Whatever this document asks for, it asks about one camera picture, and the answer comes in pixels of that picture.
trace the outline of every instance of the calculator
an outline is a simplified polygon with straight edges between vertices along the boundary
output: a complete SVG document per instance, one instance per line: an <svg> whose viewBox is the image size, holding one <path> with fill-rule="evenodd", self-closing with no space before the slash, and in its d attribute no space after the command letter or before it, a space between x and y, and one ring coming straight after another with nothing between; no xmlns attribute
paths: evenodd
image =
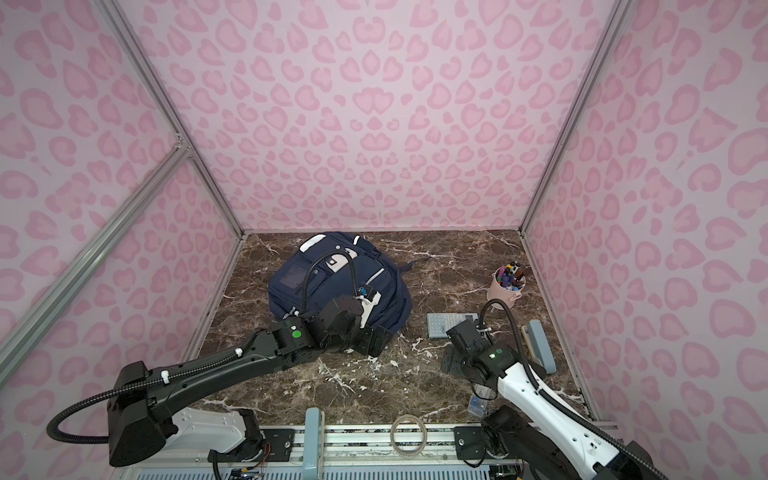
<svg viewBox="0 0 768 480"><path fill-rule="evenodd" d="M464 320L472 320L475 325L478 322L477 313L427 313L427 327L429 328L429 338L447 339L445 333L457 326Z"/></svg>

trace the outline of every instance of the metal rail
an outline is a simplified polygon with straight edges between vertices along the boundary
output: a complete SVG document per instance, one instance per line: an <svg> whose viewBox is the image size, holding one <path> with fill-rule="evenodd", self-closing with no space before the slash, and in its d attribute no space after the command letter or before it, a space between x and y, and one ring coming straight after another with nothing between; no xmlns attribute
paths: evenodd
<svg viewBox="0 0 768 480"><path fill-rule="evenodd" d="M619 430L615 422L594 422L594 424L618 438ZM398 455L392 449L389 441L389 424L372 425L325 425L323 431L324 453L323 464L325 467L351 466L351 465L464 465L462 460L456 457L454 445L454 427L479 426L479 423L427 423L427 445L421 455L406 458ZM295 429L296 436L293 439L293 450L288 462L271 462L270 467L275 466L301 466L304 453L304 425L262 425L263 430L269 429ZM401 424L397 428L396 441L401 444L418 444L422 441L422 433L418 425ZM194 450L173 450L158 452L151 458L141 463L132 465L127 470L132 470L136 475L141 469L150 468L189 468L206 461L208 451L196 452ZM516 463L516 458L487 459L488 463L497 465ZM235 468L252 466L253 463L222 463L222 468ZM118 472L120 475L128 475L128 472Z"/></svg>
<svg viewBox="0 0 768 480"><path fill-rule="evenodd" d="M235 270L237 260L240 258L240 253L243 252L243 247L245 247L247 238L248 234L246 233L232 248L232 253L230 253L229 260L227 261L227 267L224 269L219 282L214 287L214 291L211 294L211 298L208 301L205 310L203 310L203 321L200 322L200 325L198 325L195 331L192 333L190 344L187 347L187 350L181 356L185 362L188 360L196 359L197 356L200 355L200 349L203 347L203 342L205 342L205 337L208 334L210 324L214 321L216 311L219 309L219 304L221 303L222 295L224 294L224 290L227 289L227 285L229 284L230 278L232 277L232 272Z"/></svg>
<svg viewBox="0 0 768 480"><path fill-rule="evenodd" d="M123 12L123 9L120 7L117 0L94 0L94 3L109 24L115 38L120 43L128 60L130 60L144 83L144 86L149 91L149 95L154 99L165 121L170 125L170 128L174 131L176 137L180 141L185 141L191 146L193 151L192 160L195 169L203 178L203 183L213 197L214 203L216 203L219 210L221 210L221 213L226 217L227 222L232 230L234 230L236 237L241 238L243 236L243 226L240 224L229 201L226 199L219 188L219 185L208 170L208 166L203 161L203 156L200 154L200 150L197 148L194 139L189 135L189 132L184 126L181 116L176 111L176 108L170 99L170 95L165 91L160 76L147 59L144 48L141 46L141 42L136 36L134 29L131 27L130 22L128 22L125 12Z"/></svg>
<svg viewBox="0 0 768 480"><path fill-rule="evenodd" d="M61 313L83 290L157 192L162 190L179 166L190 156L191 150L184 142L174 147L96 237L72 260L67 271L54 282L42 300L19 320L16 330L0 348L0 389L21 366L27 355L43 340Z"/></svg>
<svg viewBox="0 0 768 480"><path fill-rule="evenodd" d="M549 318L552 320L554 332L557 334L558 340L560 341L560 347L563 349L565 362L568 364L568 369L571 371L571 376L573 376L576 387L579 389L579 393L584 399L584 404L587 407L589 415L594 419L601 420L600 410L597 408L598 404L588 388L587 381L584 377L584 372L581 370L581 364L576 358L576 352L571 345L571 341L568 339L568 336L565 335L565 331L563 330L560 319L557 316L557 310L554 309L555 302L552 299L549 286L545 281L543 281L544 277L541 276L541 270L538 267L536 257L534 257L533 252L531 251L531 246L528 244L526 237L521 235L520 240L523 244L523 250L525 250L525 254L528 256L528 261L531 263L531 269L534 272L534 277L538 279L541 297L544 299L544 305L547 307Z"/></svg>
<svg viewBox="0 0 768 480"><path fill-rule="evenodd" d="M571 142L571 138L578 127L584 111L587 109L589 98L598 86L600 77L611 60L611 56L616 49L616 45L621 38L629 18L632 16L631 14L636 4L637 2L635 0L617 0L611 9L611 13L608 15L603 35L588 63L587 70L584 73L584 79L579 84L574 101L565 117L563 128L560 130L558 137L555 140L554 147L552 148L552 152L550 153L546 167L544 168L544 173L541 175L541 178L536 185L536 189L534 190L531 204L528 206L528 209L523 216L519 228L523 235L528 231L536 211L544 200L544 196L547 193L552 177L568 149L568 144Z"/></svg>

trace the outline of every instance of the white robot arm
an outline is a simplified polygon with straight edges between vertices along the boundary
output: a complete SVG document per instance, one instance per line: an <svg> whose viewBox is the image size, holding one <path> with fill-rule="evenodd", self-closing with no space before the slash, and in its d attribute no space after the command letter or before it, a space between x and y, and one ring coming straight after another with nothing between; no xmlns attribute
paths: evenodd
<svg viewBox="0 0 768 480"><path fill-rule="evenodd" d="M509 318L516 348L492 343L472 321L466 320L447 332L452 345L445 348L442 371L495 389L522 410L540 432L526 429L527 421L513 409L502 407L503 411L483 419L488 446L500 445L510 454L514 451L534 469L538 466L542 472L546 470L551 480L667 480L636 442L623 445L592 425L541 381L545 372L528 361L518 326L503 302L491 300L483 306L481 329L485 312L494 303Z"/></svg>

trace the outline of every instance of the brown marble surface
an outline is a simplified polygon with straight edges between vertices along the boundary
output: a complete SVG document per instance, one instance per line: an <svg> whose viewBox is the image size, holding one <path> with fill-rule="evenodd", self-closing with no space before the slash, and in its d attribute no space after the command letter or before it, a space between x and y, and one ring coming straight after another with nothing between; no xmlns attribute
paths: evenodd
<svg viewBox="0 0 768 480"><path fill-rule="evenodd" d="M269 324L272 315L267 306L267 282L311 236L248 237L201 355L234 346L251 329ZM541 320L558 366L558 372L547 377L547 384L567 396L578 395L517 232L392 232L367 233L365 238L398 265L419 260L403 274L413 298L411 316L378 359L365 359L358 353L329 353L315 363L247 380L195 406L253 409L264 425L302 424L306 409L314 406L326 413L329 424L390 423L406 413L427 422L477 421L467 413L471 395L468 382L440 372L447 340L429 339L426 314L479 313L492 272L511 260L526 266L527 280L512 312L520 324ZM503 313L489 313L486 323L493 328L496 340L514 344Z"/></svg>

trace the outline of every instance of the ventilation grille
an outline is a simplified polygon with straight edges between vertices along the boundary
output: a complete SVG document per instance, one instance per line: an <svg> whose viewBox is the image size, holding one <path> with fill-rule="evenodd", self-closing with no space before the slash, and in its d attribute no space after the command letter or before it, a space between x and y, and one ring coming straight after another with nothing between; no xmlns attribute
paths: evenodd
<svg viewBox="0 0 768 480"><path fill-rule="evenodd" d="M229 476L227 472L222 479L227 480ZM208 468L147 468L136 480L214 480L214 471L210 465Z"/></svg>
<svg viewBox="0 0 768 480"><path fill-rule="evenodd" d="M222 475L226 480L229 472ZM214 480L209 465L199 468L147 468L137 480ZM302 480L300 467L268 468L263 480ZM412 465L326 467L323 480L490 480L488 466Z"/></svg>

